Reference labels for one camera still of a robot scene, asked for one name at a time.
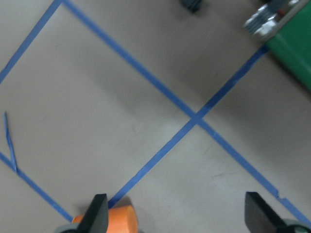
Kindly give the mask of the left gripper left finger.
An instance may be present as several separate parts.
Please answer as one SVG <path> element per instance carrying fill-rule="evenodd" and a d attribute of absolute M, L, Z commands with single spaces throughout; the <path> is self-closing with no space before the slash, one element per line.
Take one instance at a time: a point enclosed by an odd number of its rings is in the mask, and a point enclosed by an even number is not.
<path fill-rule="evenodd" d="M 108 228 L 106 194 L 96 194 L 77 227 L 78 233 L 105 233 Z"/>

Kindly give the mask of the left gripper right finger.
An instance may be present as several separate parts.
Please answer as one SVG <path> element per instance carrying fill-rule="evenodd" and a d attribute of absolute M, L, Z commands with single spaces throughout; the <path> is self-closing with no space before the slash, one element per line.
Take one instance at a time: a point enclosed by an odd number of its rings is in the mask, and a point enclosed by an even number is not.
<path fill-rule="evenodd" d="M 257 192 L 245 193 L 244 221 L 250 233 L 277 233 L 288 227 Z"/>

